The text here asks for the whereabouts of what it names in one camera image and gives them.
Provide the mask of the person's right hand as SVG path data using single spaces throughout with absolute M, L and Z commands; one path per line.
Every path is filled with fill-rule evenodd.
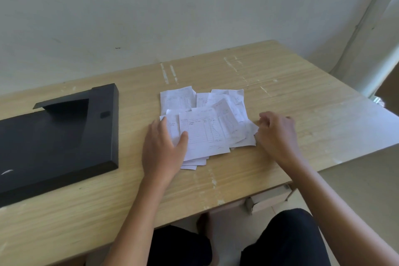
M 300 151 L 295 122 L 282 127 L 268 127 L 259 121 L 255 134 L 257 143 L 283 169 L 299 167 L 304 164 Z

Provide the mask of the person's left hand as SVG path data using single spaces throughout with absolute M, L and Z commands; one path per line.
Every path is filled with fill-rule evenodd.
M 185 155 L 176 155 L 175 144 L 168 132 L 167 118 L 155 120 L 148 126 L 142 148 L 144 177 L 168 186 L 180 170 Z

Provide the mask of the pile of white paper slips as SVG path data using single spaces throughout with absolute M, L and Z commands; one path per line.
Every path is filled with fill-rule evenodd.
M 176 146 L 188 133 L 181 169 L 196 170 L 216 155 L 234 148 L 255 146 L 258 131 L 248 117 L 243 89 L 212 89 L 197 93 L 191 86 L 160 93 L 160 120 Z

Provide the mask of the person's right forearm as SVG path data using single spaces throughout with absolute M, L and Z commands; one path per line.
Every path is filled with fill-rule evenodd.
M 276 162 L 300 191 L 341 266 L 399 266 L 399 254 L 304 158 L 283 158 Z

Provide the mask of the person's left forearm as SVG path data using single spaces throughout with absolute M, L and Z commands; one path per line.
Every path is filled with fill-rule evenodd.
M 144 176 L 102 266 L 147 266 L 156 214 L 173 177 L 166 173 Z

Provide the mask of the white cardboard box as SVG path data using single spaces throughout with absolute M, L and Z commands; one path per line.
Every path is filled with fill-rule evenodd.
M 283 184 L 246 198 L 244 207 L 254 214 L 286 201 L 294 191 L 289 184 Z

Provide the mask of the black shorts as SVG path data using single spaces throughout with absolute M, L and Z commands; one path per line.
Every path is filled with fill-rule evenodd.
M 168 225 L 154 231 L 147 266 L 217 266 L 209 213 L 196 223 L 197 233 Z M 331 266 L 320 229 L 302 208 L 275 215 L 258 240 L 247 246 L 239 266 Z

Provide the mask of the black flat monitor stand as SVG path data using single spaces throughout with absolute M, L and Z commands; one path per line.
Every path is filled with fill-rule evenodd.
M 117 170 L 118 103 L 107 84 L 0 120 L 0 208 Z

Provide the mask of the brown wooden door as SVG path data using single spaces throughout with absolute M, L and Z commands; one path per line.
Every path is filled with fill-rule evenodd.
M 376 103 L 399 116 L 399 62 L 375 93 Z

